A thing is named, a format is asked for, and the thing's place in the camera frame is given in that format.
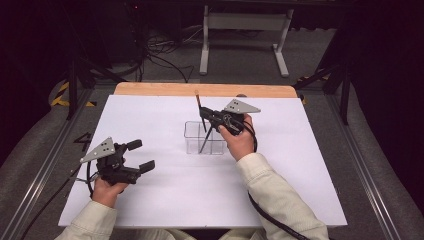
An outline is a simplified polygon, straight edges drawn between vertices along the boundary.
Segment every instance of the person's right hand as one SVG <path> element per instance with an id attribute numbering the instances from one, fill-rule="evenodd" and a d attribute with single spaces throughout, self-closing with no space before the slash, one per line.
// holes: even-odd
<path id="1" fill-rule="evenodd" d="M 101 179 L 99 176 L 96 178 L 94 183 L 92 200 L 107 207 L 113 208 L 115 206 L 118 195 L 124 191 L 128 185 L 128 183 L 116 183 L 112 186 L 105 180 Z"/>
<path id="2" fill-rule="evenodd" d="M 249 114 L 244 114 L 244 121 L 253 127 L 252 117 Z M 236 161 L 254 152 L 253 137 L 248 131 L 243 130 L 239 135 L 233 136 L 224 126 L 220 125 L 219 132 L 227 142 L 227 147 Z"/>

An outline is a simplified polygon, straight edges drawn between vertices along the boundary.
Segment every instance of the metal rail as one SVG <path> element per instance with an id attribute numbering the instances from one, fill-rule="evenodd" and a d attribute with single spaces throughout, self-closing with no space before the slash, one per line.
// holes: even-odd
<path id="1" fill-rule="evenodd" d="M 342 131 L 349 148 L 353 156 L 353 163 L 358 173 L 358 176 L 362 182 L 362 185 L 367 193 L 368 199 L 371 203 L 372 208 L 374 209 L 375 215 L 377 216 L 378 222 L 380 223 L 381 229 L 383 230 L 386 239 L 398 240 L 401 239 L 400 235 L 390 217 L 389 211 L 384 204 L 384 201 L 380 195 L 377 186 L 374 183 L 374 180 L 368 171 L 367 165 L 362 157 L 362 154 L 359 150 L 358 145 L 356 144 L 355 139 L 353 138 L 350 128 L 346 126 L 339 115 L 339 105 L 337 99 L 334 95 L 327 95 L 327 101 L 329 103 L 330 109 L 335 116 L 338 126 Z"/>
<path id="2" fill-rule="evenodd" d="M 81 97 L 78 101 L 78 106 L 84 106 L 84 104 L 88 101 L 93 90 L 84 89 L 81 90 Z M 52 148 L 50 149 L 49 154 L 44 160 L 43 165 L 38 171 L 36 177 L 31 183 L 27 193 L 22 199 L 21 204 L 15 212 L 15 215 L 9 222 L 5 232 L 3 233 L 1 239 L 2 240 L 14 240 L 18 237 L 22 227 L 25 224 L 26 219 L 28 218 L 32 208 L 38 200 L 38 197 L 41 194 L 51 172 L 53 171 L 54 166 L 58 161 L 58 156 L 65 144 L 66 139 L 69 136 L 73 126 L 75 125 L 76 120 L 81 115 L 83 111 L 83 107 L 79 107 L 75 112 L 74 116 L 65 122 L 60 130 L 60 133 L 54 142 Z"/>

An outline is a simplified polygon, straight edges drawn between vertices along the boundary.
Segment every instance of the black cable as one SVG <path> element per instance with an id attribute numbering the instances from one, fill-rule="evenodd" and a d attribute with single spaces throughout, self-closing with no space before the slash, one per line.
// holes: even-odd
<path id="1" fill-rule="evenodd" d="M 155 62 L 155 61 L 152 61 L 152 59 L 149 59 L 153 64 L 156 64 L 156 65 L 158 65 L 158 66 L 161 66 L 161 67 L 164 67 L 164 68 L 178 68 L 178 69 L 186 69 L 186 68 L 191 68 L 191 70 L 190 70 L 190 73 L 188 74 L 188 76 L 185 78 L 185 79 L 187 79 L 185 82 L 187 83 L 188 82 L 188 80 L 190 80 L 190 77 L 191 77 L 191 74 L 193 73 L 193 70 L 194 70 L 194 66 L 193 65 L 190 65 L 190 66 L 185 66 L 185 67 L 177 67 L 177 66 L 174 66 L 174 67 L 168 67 L 168 66 L 164 66 L 164 65 L 162 65 L 162 64 L 159 64 L 159 63 L 157 63 L 157 62 Z"/>
<path id="2" fill-rule="evenodd" d="M 72 174 L 65 180 L 65 182 L 62 184 L 62 186 L 59 187 L 59 189 L 53 194 L 53 196 L 50 197 L 50 199 L 44 204 L 44 206 L 37 212 L 35 217 L 32 219 L 32 221 L 28 224 L 27 228 L 25 229 L 24 233 L 21 236 L 21 240 L 23 240 L 26 235 L 28 234 L 29 230 L 31 229 L 32 225 L 35 223 L 35 221 L 38 219 L 38 217 L 41 215 L 41 213 L 47 208 L 47 206 L 53 201 L 53 199 L 59 194 L 60 191 L 65 187 L 65 185 L 71 180 L 71 178 L 75 175 L 76 172 L 79 171 L 81 168 L 81 164 L 78 165 L 78 167 L 72 171 Z"/>
<path id="3" fill-rule="evenodd" d="M 285 225 L 284 223 L 281 223 L 278 220 L 276 220 L 275 218 L 271 217 L 268 213 L 266 213 L 264 210 L 262 210 L 261 207 L 259 207 L 259 205 L 253 200 L 253 198 L 250 195 L 250 193 L 248 193 L 248 194 L 249 194 L 250 202 L 252 203 L 253 207 L 256 209 L 256 211 L 262 217 L 264 217 L 266 220 L 268 220 L 269 222 L 271 222 L 275 226 L 279 227 L 280 229 L 284 230 L 285 232 L 287 232 L 288 234 L 290 234 L 292 237 L 294 237 L 296 239 L 299 239 L 299 240 L 309 240 L 309 238 L 303 236 L 302 234 L 296 232 L 295 230 L 293 230 L 289 226 Z"/>
<path id="4" fill-rule="evenodd" d="M 248 131 L 250 133 L 250 135 L 252 135 L 253 137 L 253 151 L 256 152 L 258 149 L 258 140 L 256 139 L 255 136 L 255 129 L 253 128 L 252 124 L 243 121 L 243 124 L 245 125 L 246 131 Z M 271 217 L 268 213 L 266 213 L 252 198 L 252 196 L 249 194 L 249 199 L 250 202 L 252 203 L 253 207 L 256 209 L 256 211 L 262 216 L 264 217 L 266 220 L 268 220 L 269 222 L 271 222 L 272 224 L 274 224 L 275 226 L 279 227 L 280 229 L 284 230 L 285 232 L 287 232 L 288 234 L 290 234 L 291 236 L 293 236 L 296 239 L 299 240 L 309 240 L 307 237 L 303 236 L 302 234 L 296 232 L 295 230 L 291 229 L 289 226 L 285 225 L 284 223 L 279 222 L 278 220 L 276 220 L 275 218 Z"/>
<path id="5" fill-rule="evenodd" d="M 113 81 L 117 83 L 127 82 L 127 80 L 117 76 L 115 73 L 97 65 L 96 63 L 89 61 L 88 59 L 79 58 L 79 60 L 81 60 L 81 62 L 84 63 L 86 66 L 90 66 L 94 70 L 98 71 L 99 73 L 103 74 L 104 76 L 112 79 Z"/>
<path id="6" fill-rule="evenodd" d="M 90 191 L 90 198 L 93 198 L 93 187 L 91 187 L 91 176 L 90 176 L 90 167 L 91 167 L 91 161 L 87 163 L 87 172 L 86 172 L 86 183 L 88 187 L 88 191 Z"/>
<path id="7" fill-rule="evenodd" d="M 253 151 L 256 152 L 258 150 L 258 140 L 256 139 L 256 133 L 255 133 L 255 129 L 253 128 L 252 124 L 243 121 L 243 123 L 247 124 L 250 128 L 245 127 L 244 129 L 246 129 L 250 135 L 252 135 L 253 137 Z"/>
<path id="8" fill-rule="evenodd" d="M 138 67 L 138 70 L 140 71 L 140 76 L 139 76 L 138 81 L 142 82 L 143 81 L 143 74 L 144 74 L 144 63 L 141 64 L 140 67 Z"/>
<path id="9" fill-rule="evenodd" d="M 177 66 L 175 66 L 174 64 L 172 64 L 171 62 L 169 62 L 169 61 L 167 61 L 167 60 L 165 60 L 165 59 L 163 59 L 163 58 L 160 58 L 160 57 L 158 57 L 158 56 L 155 56 L 155 55 L 150 55 L 150 57 L 153 57 L 153 58 L 157 58 L 157 59 L 159 59 L 159 60 L 162 60 L 162 61 L 164 61 L 164 62 L 166 62 L 166 63 L 168 63 L 169 65 L 171 65 L 172 67 L 174 67 L 178 72 L 180 72 L 181 73 L 181 75 L 183 76 L 183 78 L 184 78 L 184 82 L 185 83 L 188 83 L 188 80 L 187 80 L 187 78 L 186 78 L 186 76 L 184 75 L 184 73 L 177 67 Z"/>
<path id="10" fill-rule="evenodd" d="M 117 76 L 119 76 L 119 77 L 127 76 L 127 75 L 129 75 L 129 74 L 137 71 L 137 69 L 140 67 L 140 65 L 142 64 L 142 62 L 143 62 L 142 60 L 141 61 L 137 61 L 137 64 L 136 65 L 134 65 L 134 66 L 132 66 L 132 67 L 126 69 L 126 70 L 123 70 L 121 72 L 112 72 L 112 73 L 115 74 L 115 75 L 117 75 Z M 98 74 L 98 73 L 93 73 L 93 72 L 91 74 L 95 78 L 97 78 L 97 79 L 109 79 L 109 77 L 107 77 L 107 76 L 105 76 L 103 74 Z"/>
<path id="11" fill-rule="evenodd" d="M 180 44 L 176 44 L 174 41 L 159 41 L 158 36 L 151 36 L 147 41 L 147 47 L 150 52 L 155 53 L 156 55 L 161 53 L 172 53 L 180 47 Z"/>

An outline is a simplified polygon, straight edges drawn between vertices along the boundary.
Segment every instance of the transparent container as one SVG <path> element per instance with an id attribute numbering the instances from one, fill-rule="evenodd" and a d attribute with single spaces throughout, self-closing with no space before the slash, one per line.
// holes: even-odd
<path id="1" fill-rule="evenodd" d="M 225 140 L 215 129 L 212 129 L 205 141 L 207 131 L 211 127 L 209 122 L 206 121 L 205 124 L 206 132 L 202 122 L 185 123 L 184 137 L 187 154 L 220 155 L 224 153 Z"/>

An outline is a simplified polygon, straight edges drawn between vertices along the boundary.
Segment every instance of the beige jacket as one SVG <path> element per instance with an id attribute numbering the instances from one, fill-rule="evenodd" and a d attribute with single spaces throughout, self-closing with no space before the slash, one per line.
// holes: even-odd
<path id="1" fill-rule="evenodd" d="M 310 239 L 328 239 L 327 227 L 319 221 L 297 192 L 278 175 L 259 153 L 251 153 L 237 162 L 247 190 L 259 206 L 278 221 Z M 72 224 L 56 239 L 109 239 L 117 211 L 89 202 Z M 261 217 L 263 229 L 231 230 L 221 240 L 294 239 Z M 176 229 L 149 229 L 137 233 L 136 239 L 194 240 Z"/>

